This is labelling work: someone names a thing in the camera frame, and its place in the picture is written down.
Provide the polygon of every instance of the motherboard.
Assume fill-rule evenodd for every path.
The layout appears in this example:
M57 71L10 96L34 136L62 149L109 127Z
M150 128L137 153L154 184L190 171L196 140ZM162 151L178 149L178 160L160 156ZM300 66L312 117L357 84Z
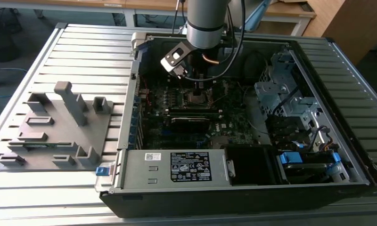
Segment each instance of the motherboard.
M220 149L253 144L245 117L249 86L225 79L197 89L173 77L141 78L142 149Z

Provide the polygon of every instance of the barcode sticker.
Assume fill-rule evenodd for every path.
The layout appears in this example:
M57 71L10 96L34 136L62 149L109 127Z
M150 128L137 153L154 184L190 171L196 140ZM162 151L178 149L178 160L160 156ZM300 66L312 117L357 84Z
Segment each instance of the barcode sticker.
M160 161L161 153L145 153L145 161Z
M120 5L120 4L104 4L104 6L121 7L121 5Z

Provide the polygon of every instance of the power supply label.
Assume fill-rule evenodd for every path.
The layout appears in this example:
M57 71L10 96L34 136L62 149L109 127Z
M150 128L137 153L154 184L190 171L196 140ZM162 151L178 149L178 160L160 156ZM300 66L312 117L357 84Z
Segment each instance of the power supply label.
M212 181L208 152L170 153L170 179L173 182Z

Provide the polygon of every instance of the blue handle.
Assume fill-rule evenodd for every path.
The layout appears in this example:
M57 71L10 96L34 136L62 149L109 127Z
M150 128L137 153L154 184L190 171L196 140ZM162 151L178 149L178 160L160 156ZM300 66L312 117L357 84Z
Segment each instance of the blue handle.
M244 29L248 32L252 32L256 30L260 22L261 22L261 18L264 16L264 13L268 9L270 0L264 0L260 5L257 6L257 8L253 10L250 16L248 17L248 19L245 20L245 24L244 24Z

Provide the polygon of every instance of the aluminum extrusion table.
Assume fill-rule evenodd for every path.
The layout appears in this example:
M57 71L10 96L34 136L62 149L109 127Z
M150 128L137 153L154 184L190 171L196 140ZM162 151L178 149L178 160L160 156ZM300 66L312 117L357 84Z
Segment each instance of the aluminum extrusion table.
M130 38L134 32L169 32L168 29L124 28L68 24L54 29L28 74L0 116L0 152L17 134L29 92L48 92L57 81L70 81L73 92L85 100L101 95L114 102L102 161L113 161L120 132L122 103L129 81ZM282 39L282 36L250 35ZM377 94L349 64L334 43L318 38L293 38L300 43L317 73L377 164ZM341 217L357 221L377 219L377 193L340 201L318 210L246 215L192 216L186 218L121 219L104 205L94 191L94 172L0 172L0 225L85 224L206 224L257 220ZM314 220L297 221L297 225Z

